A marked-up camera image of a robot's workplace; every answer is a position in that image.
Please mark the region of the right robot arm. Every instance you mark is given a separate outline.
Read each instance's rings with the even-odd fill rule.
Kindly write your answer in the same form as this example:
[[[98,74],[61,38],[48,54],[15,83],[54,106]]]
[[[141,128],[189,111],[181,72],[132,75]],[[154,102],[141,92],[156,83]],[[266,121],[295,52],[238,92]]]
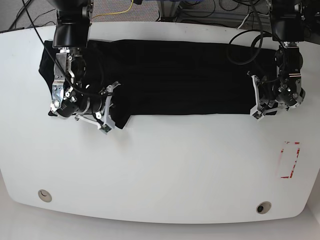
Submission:
[[[107,97],[103,63],[87,49],[92,0],[51,0],[56,10],[50,110],[63,118],[99,113]]]

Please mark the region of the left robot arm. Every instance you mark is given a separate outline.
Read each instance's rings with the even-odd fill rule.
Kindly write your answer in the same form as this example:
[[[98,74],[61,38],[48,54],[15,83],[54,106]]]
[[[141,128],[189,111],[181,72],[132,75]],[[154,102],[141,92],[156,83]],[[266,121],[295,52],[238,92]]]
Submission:
[[[289,109],[302,104],[306,92],[302,88],[303,57],[298,43],[304,41],[301,0],[268,0],[272,40],[279,43],[275,54],[278,76],[267,80],[266,110]]]

